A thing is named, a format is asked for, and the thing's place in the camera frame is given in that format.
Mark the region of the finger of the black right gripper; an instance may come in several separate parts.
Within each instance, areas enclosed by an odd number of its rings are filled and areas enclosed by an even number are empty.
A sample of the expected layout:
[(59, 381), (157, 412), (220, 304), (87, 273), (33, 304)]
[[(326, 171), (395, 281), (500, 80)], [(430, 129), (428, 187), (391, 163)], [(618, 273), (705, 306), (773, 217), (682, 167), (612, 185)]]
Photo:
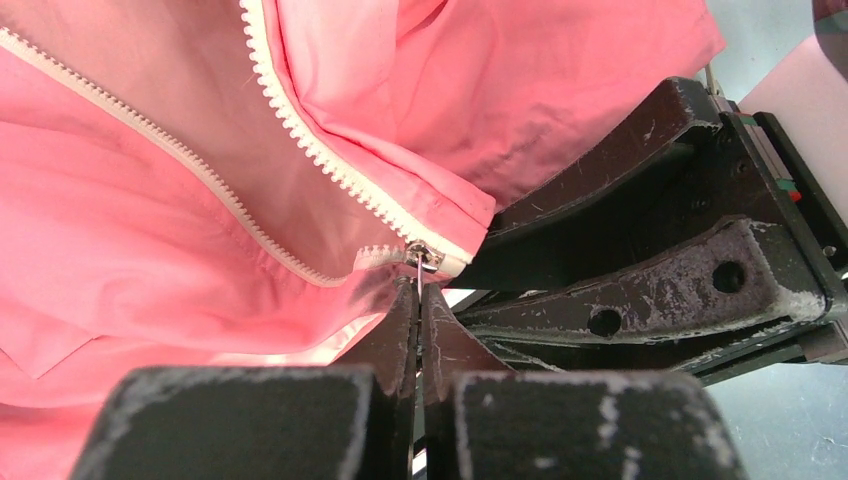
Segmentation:
[(573, 287), (460, 312), (480, 338), (646, 344), (788, 317), (812, 322), (826, 295), (781, 225), (731, 218), (680, 247)]
[(661, 81), (597, 145), (498, 213), (450, 287), (549, 290), (626, 266), (628, 229), (721, 125), (700, 82)]

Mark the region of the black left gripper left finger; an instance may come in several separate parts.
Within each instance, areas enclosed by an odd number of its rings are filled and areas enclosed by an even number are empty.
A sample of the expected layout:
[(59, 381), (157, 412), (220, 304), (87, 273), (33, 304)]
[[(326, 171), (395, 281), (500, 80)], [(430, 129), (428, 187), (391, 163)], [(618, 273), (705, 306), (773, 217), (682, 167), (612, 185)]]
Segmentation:
[(75, 479), (408, 479), (419, 292), (324, 367), (157, 366), (114, 388)]

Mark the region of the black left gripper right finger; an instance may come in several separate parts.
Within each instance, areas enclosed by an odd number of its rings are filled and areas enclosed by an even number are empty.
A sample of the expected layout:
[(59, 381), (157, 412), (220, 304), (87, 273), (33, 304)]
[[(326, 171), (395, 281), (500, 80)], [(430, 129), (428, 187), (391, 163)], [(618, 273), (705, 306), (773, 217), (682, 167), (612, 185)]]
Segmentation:
[(421, 297), (432, 479), (743, 479), (710, 396), (668, 371), (517, 372)]

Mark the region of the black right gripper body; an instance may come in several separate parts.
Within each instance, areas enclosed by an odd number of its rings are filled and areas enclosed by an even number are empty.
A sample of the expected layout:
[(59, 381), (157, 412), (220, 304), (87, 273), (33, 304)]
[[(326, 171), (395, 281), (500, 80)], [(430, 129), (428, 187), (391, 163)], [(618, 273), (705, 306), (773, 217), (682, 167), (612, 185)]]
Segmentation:
[(647, 261), (707, 233), (731, 218), (781, 225), (822, 287), (828, 306), (812, 322), (784, 317), (730, 332), (646, 344), (542, 344), (490, 338), (491, 348), (512, 363), (545, 369), (609, 368), (685, 371), (709, 383), (774, 363), (802, 363), (829, 340), (847, 311), (847, 232), (825, 204), (800, 162), (784, 147), (765, 114), (720, 112), (721, 128), (670, 180), (659, 198), (628, 229), (632, 261), (565, 287), (493, 291), (490, 305), (573, 287)]

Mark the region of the silver zipper slider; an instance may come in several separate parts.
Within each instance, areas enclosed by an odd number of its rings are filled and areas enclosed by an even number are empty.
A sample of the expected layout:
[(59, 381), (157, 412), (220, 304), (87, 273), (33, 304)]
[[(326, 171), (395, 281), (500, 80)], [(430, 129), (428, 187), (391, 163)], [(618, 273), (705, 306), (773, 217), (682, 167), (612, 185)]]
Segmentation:
[(445, 256), (422, 241), (410, 242), (404, 250), (404, 264), (415, 269), (418, 297), (423, 297), (424, 276), (438, 273)]

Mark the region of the pink zip-up jacket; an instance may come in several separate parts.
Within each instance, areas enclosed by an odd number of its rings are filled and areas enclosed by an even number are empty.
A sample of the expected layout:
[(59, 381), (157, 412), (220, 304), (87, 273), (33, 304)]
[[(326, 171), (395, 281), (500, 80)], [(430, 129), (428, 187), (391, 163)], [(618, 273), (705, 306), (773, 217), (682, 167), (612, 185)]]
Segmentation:
[(331, 361), (723, 46), (702, 1), (3, 2), (2, 477), (135, 368)]

